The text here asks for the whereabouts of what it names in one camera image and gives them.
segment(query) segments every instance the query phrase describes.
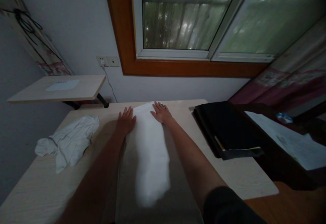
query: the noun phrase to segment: sleeve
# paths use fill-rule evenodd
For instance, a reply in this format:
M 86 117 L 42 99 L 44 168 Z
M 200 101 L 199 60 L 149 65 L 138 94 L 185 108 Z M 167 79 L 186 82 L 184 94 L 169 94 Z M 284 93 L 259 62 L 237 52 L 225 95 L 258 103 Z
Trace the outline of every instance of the sleeve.
M 208 194 L 203 219 L 205 224 L 266 223 L 228 187 L 218 187 Z

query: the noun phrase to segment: power outlet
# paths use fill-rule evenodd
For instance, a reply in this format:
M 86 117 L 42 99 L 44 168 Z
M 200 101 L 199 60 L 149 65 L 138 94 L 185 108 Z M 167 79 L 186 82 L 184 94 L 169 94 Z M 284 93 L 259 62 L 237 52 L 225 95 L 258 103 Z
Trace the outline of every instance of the power outlet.
M 101 67 L 109 67 L 109 62 L 106 56 L 96 56 L 96 60 L 98 61 Z
M 118 57 L 107 57 L 110 67 L 120 67 Z

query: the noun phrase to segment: light wood table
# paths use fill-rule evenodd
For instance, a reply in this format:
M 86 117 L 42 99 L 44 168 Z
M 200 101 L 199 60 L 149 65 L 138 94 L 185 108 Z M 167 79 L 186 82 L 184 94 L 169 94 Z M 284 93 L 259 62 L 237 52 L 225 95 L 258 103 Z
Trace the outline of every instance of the light wood table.
M 7 100 L 9 103 L 64 102 L 75 109 L 80 105 L 73 101 L 94 100 L 96 97 L 107 108 L 109 105 L 99 94 L 106 79 L 105 75 L 46 76 L 26 87 Z M 56 82 L 79 80 L 71 90 L 46 91 Z
M 36 157 L 20 181 L 0 207 L 0 223 L 53 223 L 64 211 L 70 197 L 111 137 L 119 111 L 124 107 L 137 107 L 145 102 L 112 103 L 108 109 L 101 105 L 82 105 L 70 111 L 58 130 L 84 115 L 100 118 L 100 127 L 92 138 L 92 145 L 74 167 L 55 173 L 55 156 Z M 253 158 L 223 161 L 216 158 L 192 116 L 195 106 L 205 100 L 162 102 L 181 127 L 195 141 L 225 182 L 242 198 L 252 199 L 278 193 L 278 189 Z M 104 223 L 114 218 L 115 200 L 108 200 Z

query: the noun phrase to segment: electrical cord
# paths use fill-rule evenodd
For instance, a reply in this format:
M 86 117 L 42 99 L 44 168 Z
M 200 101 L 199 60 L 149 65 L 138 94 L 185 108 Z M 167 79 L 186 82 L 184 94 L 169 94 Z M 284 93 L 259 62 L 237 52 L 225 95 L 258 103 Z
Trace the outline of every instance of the electrical cord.
M 39 30 L 43 30 L 42 26 L 41 26 L 39 23 L 37 23 L 36 21 L 34 21 L 34 20 L 31 18 L 31 16 L 28 15 L 27 12 L 24 12 L 24 11 L 22 11 L 22 10 L 20 10 L 20 9 L 14 9 L 13 11 L 6 10 L 6 9 L 1 9 L 1 10 L 4 11 L 4 12 L 9 12 L 9 13 L 13 13 L 13 14 L 15 14 L 15 17 L 16 17 L 16 20 L 17 20 L 18 24 L 20 25 L 20 27 L 22 28 L 22 30 L 24 31 L 24 33 L 28 36 L 28 38 L 29 38 L 29 39 L 30 39 L 30 40 L 31 40 L 35 45 L 38 46 L 38 44 L 37 44 L 37 43 L 36 43 L 36 42 L 35 42 L 35 41 L 34 41 L 34 40 L 29 36 L 28 33 L 34 35 L 36 38 L 39 39 L 40 42 L 42 42 L 43 45 L 45 45 L 45 46 L 48 48 L 49 51 L 51 51 L 51 52 L 52 52 L 52 53 L 53 53 L 57 58 L 60 59 L 60 61 L 62 61 L 62 59 L 61 59 L 60 57 L 58 57 L 58 55 L 55 54 L 54 51 L 52 51 L 51 48 L 48 47 L 48 45 L 45 44 L 44 41 L 41 40 L 41 38 L 39 38 L 39 37 L 35 34 L 36 31 L 35 31 L 35 29 L 33 28 L 32 24 L 29 23 L 28 21 L 26 21 L 26 20 L 24 20 L 24 19 L 22 18 L 22 16 L 25 16 L 26 18 L 28 18 L 28 19 L 29 19 L 29 20 L 34 24 L 34 26 L 35 26 L 36 28 L 38 28 Z
M 114 94 L 113 87 L 112 87 L 111 84 L 110 84 L 109 76 L 108 76 L 108 74 L 106 73 L 105 67 L 103 67 L 103 66 L 101 66 L 101 67 L 102 67 L 103 71 L 105 72 L 106 78 L 108 79 L 108 83 L 109 83 L 109 86 L 110 86 L 111 89 L 112 89 L 112 93 L 113 93 L 113 95 L 114 95 L 115 102 L 118 103 L 118 101 L 116 100 L 116 96 L 115 96 L 115 94 Z

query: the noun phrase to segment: black binder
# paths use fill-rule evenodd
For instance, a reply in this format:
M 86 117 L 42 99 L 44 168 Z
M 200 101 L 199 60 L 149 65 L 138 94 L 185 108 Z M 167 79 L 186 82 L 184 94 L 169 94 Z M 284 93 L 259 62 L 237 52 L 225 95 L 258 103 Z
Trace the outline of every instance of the black binder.
M 194 116 L 215 157 L 226 160 L 264 154 L 260 148 L 261 139 L 232 103 L 196 106 Z

